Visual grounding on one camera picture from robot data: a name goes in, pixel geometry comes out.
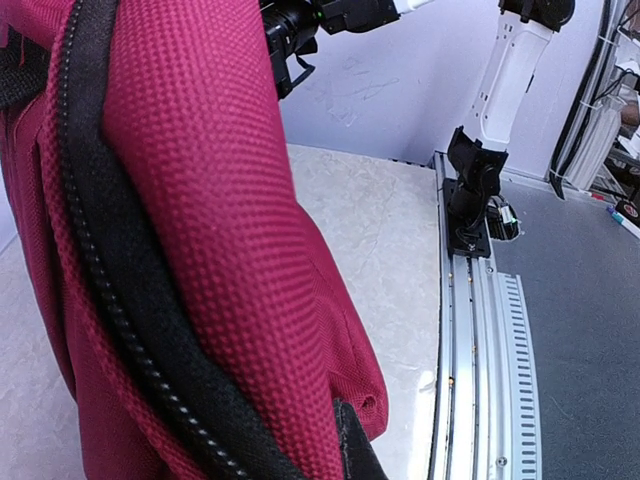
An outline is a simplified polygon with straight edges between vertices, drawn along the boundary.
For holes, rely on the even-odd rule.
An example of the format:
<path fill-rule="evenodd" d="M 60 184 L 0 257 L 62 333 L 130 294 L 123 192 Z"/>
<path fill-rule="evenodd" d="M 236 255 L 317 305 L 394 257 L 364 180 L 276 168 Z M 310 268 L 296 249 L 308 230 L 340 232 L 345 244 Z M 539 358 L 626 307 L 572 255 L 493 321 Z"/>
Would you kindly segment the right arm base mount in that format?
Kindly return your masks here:
<path fill-rule="evenodd" d="M 489 258 L 491 241 L 509 242 L 521 233 L 515 210 L 501 195 L 476 195 L 459 181 L 442 182 L 445 239 L 449 255 Z"/>

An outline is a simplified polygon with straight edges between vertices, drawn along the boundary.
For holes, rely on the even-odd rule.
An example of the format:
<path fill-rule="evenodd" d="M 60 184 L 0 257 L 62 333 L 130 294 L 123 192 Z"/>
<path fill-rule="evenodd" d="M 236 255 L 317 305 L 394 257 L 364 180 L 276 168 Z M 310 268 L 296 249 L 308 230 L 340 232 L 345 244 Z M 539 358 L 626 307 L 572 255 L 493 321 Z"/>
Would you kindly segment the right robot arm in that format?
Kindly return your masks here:
<path fill-rule="evenodd" d="M 421 7 L 419 1 L 262 1 L 259 4 L 274 81 L 285 98 L 313 71 L 324 30 L 366 33 Z M 475 205 L 500 192 L 513 123 L 552 35 L 573 16 L 572 1 L 501 1 L 496 40 L 479 92 L 447 149 L 457 173 L 455 200 Z"/>

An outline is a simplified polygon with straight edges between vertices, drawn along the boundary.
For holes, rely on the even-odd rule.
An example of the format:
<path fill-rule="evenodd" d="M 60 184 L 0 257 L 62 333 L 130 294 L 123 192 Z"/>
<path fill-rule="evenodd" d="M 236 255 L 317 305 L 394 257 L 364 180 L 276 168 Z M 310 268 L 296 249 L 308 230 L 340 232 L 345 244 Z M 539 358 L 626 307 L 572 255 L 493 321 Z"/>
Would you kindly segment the red backpack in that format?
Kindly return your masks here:
<path fill-rule="evenodd" d="M 5 1 L 1 168 L 90 479 L 381 479 L 278 102 L 318 1 Z"/>

